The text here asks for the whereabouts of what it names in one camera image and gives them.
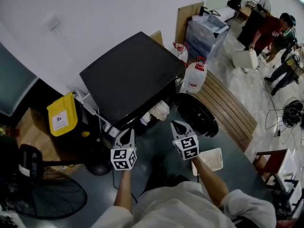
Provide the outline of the white plastic bin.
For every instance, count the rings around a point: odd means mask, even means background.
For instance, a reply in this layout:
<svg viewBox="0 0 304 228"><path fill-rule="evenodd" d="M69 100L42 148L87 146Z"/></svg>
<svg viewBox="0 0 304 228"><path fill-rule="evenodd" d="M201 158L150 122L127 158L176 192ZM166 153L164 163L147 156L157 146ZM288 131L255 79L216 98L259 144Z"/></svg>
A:
<svg viewBox="0 0 304 228"><path fill-rule="evenodd" d="M258 66L258 58L255 50L235 51L232 54L232 61L235 67L256 69Z"/></svg>

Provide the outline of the person's left forearm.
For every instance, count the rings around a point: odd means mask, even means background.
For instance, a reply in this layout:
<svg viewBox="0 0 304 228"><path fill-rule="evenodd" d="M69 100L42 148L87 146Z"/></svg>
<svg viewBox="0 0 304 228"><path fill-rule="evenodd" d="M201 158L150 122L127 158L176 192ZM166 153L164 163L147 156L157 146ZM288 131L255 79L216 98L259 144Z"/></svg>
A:
<svg viewBox="0 0 304 228"><path fill-rule="evenodd" d="M131 170L122 173L114 206L125 208L132 213Z"/></svg>

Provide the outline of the grey standing fan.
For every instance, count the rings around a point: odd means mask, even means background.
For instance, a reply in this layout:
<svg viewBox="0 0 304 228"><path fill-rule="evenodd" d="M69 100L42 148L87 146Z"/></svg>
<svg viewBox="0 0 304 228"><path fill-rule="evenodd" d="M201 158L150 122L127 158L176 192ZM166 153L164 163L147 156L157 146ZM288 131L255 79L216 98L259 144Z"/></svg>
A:
<svg viewBox="0 0 304 228"><path fill-rule="evenodd" d="M271 4L269 0L260 0L256 7L259 11L271 12Z"/></svg>

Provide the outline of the dark grey washing machine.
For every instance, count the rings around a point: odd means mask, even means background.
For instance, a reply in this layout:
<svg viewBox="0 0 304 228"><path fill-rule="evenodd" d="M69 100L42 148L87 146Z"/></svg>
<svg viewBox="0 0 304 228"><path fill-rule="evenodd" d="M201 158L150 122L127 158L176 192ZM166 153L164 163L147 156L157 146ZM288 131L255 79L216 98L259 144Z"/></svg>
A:
<svg viewBox="0 0 304 228"><path fill-rule="evenodd" d="M165 47L138 32L100 56L80 77L101 116L123 130L165 97L185 65Z"/></svg>

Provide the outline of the clear red-capped water jug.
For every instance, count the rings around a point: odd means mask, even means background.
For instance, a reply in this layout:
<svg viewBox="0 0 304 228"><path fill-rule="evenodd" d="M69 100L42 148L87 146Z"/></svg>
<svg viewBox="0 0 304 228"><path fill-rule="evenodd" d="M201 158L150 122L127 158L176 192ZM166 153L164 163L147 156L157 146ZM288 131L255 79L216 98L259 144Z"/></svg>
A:
<svg viewBox="0 0 304 228"><path fill-rule="evenodd" d="M172 53L178 58L180 59L182 62L187 63L188 61L188 49L189 46L187 43L174 43L173 42L173 49L172 49Z"/></svg>
<svg viewBox="0 0 304 228"><path fill-rule="evenodd" d="M186 71L179 93L195 94L200 91L207 76L206 59L197 57L196 62L186 64Z"/></svg>

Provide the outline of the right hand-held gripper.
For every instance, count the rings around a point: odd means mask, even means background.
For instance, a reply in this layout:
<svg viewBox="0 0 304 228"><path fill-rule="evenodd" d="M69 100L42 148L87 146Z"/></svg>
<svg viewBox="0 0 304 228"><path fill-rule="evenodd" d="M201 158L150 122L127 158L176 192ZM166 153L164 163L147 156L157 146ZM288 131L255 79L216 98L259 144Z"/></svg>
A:
<svg viewBox="0 0 304 228"><path fill-rule="evenodd" d="M191 126L183 121L171 121L172 141L176 151L185 160L195 158L199 155L199 141Z"/></svg>

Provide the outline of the large beige clothes piece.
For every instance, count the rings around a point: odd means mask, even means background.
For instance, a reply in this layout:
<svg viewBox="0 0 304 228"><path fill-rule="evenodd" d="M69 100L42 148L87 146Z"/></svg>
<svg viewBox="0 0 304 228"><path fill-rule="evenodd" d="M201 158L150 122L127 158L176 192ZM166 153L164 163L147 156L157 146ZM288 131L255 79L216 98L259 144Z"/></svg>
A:
<svg viewBox="0 0 304 228"><path fill-rule="evenodd" d="M170 113L170 108L163 100L161 100L153 108L151 108L149 112L158 120L165 121L167 115Z"/></svg>

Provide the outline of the small cardboard sheet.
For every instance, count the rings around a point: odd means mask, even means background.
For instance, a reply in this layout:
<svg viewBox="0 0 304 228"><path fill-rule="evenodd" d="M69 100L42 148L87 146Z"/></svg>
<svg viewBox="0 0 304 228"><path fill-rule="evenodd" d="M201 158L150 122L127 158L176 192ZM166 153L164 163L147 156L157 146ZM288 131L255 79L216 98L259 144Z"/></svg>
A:
<svg viewBox="0 0 304 228"><path fill-rule="evenodd" d="M156 31L152 35L150 35L150 38L152 38L154 41L159 43L161 46L164 46L163 39L162 39L162 32L160 30Z"/></svg>

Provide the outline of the round black washer door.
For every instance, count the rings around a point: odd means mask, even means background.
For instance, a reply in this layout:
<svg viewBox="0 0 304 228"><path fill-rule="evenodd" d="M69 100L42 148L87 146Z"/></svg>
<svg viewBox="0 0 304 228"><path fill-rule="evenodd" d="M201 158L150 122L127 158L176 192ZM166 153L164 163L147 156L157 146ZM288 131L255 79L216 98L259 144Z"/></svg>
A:
<svg viewBox="0 0 304 228"><path fill-rule="evenodd" d="M189 94L178 93L174 102L181 118L195 132L208 138L217 135L219 132L218 123L211 111L201 101Z"/></svg>

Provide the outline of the white plastic laundry basket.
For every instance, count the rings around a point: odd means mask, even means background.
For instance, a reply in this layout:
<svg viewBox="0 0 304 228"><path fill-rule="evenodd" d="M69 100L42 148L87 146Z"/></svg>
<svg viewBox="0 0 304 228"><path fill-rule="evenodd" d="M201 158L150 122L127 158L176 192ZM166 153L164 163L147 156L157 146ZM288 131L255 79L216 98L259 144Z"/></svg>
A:
<svg viewBox="0 0 304 228"><path fill-rule="evenodd" d="M220 148L200 152L198 157L213 171L223 168L223 158Z"/></svg>

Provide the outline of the black bag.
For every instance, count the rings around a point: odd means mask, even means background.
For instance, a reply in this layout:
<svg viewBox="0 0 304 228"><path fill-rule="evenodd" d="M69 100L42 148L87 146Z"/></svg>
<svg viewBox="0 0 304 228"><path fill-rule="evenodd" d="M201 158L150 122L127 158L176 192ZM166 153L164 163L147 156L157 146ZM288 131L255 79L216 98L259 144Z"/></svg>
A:
<svg viewBox="0 0 304 228"><path fill-rule="evenodd" d="M229 0L227 5L235 11L239 11L241 9L241 2L242 0Z"/></svg>

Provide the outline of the brown cardboard box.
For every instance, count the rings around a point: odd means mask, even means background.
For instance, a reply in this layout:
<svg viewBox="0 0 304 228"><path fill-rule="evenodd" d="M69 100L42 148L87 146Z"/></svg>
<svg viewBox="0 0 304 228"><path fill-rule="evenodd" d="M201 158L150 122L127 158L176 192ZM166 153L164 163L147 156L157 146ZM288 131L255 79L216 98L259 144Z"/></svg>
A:
<svg viewBox="0 0 304 228"><path fill-rule="evenodd" d="M32 108L27 109L16 129L19 131L18 146L34 146L41 152L43 161L79 160L75 140L68 134L54 137L49 130L48 118Z"/></svg>

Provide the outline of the brown board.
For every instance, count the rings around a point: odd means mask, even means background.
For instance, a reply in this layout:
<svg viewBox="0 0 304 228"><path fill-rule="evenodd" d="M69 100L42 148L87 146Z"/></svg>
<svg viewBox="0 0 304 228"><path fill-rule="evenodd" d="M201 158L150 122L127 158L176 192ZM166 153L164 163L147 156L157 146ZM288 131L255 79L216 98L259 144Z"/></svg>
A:
<svg viewBox="0 0 304 228"><path fill-rule="evenodd" d="M193 15L198 15L203 6L204 2L199 2L178 8L175 43L184 42L189 19Z"/></svg>

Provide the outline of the person's legs in black trousers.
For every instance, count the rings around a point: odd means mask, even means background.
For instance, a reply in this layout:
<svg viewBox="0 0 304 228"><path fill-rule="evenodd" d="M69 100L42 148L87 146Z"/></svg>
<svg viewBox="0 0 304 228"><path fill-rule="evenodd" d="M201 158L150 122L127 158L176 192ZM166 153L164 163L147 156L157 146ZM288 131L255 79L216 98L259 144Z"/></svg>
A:
<svg viewBox="0 0 304 228"><path fill-rule="evenodd" d="M154 155L152 157L151 168L152 171L141 195L156 188L175 187L182 182L190 181L188 178L182 175L168 176L167 169L163 165L163 157L161 155Z"/></svg>

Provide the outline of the clear plastic storage box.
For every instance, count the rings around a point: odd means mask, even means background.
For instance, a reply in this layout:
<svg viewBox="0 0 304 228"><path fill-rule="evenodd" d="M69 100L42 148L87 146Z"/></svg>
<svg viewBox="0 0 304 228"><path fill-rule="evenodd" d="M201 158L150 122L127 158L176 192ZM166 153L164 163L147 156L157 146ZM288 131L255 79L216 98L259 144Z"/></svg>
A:
<svg viewBox="0 0 304 228"><path fill-rule="evenodd" d="M193 15L188 21L185 42L189 55L210 60L217 56L230 26L212 14Z"/></svg>

